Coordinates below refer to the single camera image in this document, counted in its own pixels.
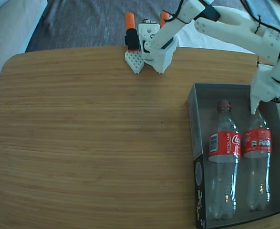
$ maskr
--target empty plastic bottle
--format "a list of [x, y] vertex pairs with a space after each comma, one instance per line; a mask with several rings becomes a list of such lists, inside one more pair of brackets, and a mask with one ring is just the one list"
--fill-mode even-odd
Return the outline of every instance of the empty plastic bottle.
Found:
[[240, 158], [240, 134], [233, 121], [229, 100], [217, 106], [218, 123], [209, 139], [211, 171], [208, 219], [230, 219], [236, 211], [235, 187]]
[[244, 134], [244, 154], [250, 167], [247, 203], [250, 210], [266, 209], [269, 200], [271, 134], [259, 108]]

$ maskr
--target red label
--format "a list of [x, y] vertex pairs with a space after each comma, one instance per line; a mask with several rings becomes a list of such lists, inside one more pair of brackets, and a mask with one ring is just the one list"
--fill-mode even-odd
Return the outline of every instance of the red label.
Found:
[[240, 134], [234, 131], [219, 131], [210, 135], [209, 155], [235, 155], [240, 157]]
[[244, 133], [244, 153], [256, 150], [271, 151], [270, 130], [260, 128]]

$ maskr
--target clear plastic bottle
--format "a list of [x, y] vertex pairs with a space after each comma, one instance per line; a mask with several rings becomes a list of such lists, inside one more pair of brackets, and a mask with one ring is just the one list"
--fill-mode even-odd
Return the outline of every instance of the clear plastic bottle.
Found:
[[208, 219], [227, 220], [236, 211], [235, 187], [240, 158], [240, 135], [231, 114], [229, 100], [218, 103], [216, 132], [210, 135], [209, 166], [211, 180]]
[[266, 209], [269, 200], [271, 134], [259, 108], [244, 134], [244, 157], [250, 166], [247, 204], [250, 210]]

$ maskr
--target open box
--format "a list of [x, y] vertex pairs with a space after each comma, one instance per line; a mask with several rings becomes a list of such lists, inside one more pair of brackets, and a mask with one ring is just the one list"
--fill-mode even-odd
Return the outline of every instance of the open box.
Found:
[[199, 229], [215, 229], [238, 225], [280, 213], [280, 118], [274, 102], [263, 103], [260, 111], [271, 130], [272, 151], [270, 156], [270, 202], [263, 211], [250, 211], [246, 204], [249, 185], [249, 165], [241, 156], [236, 180], [236, 212], [229, 220], [207, 219], [207, 197], [210, 196], [211, 171], [208, 163], [209, 136], [217, 125], [217, 104], [229, 99], [232, 115], [243, 134], [249, 127], [251, 113], [250, 86], [236, 84], [195, 83], [188, 97], [191, 125], [195, 196], [196, 226]]

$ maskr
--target wooden table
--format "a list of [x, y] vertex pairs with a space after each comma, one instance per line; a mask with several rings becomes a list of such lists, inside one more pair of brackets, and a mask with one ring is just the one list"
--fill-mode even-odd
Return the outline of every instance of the wooden table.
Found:
[[[125, 47], [10, 59], [0, 76], [0, 229], [195, 228], [187, 95], [249, 84], [256, 57], [178, 48], [135, 75]], [[236, 228], [277, 229], [280, 214]]]

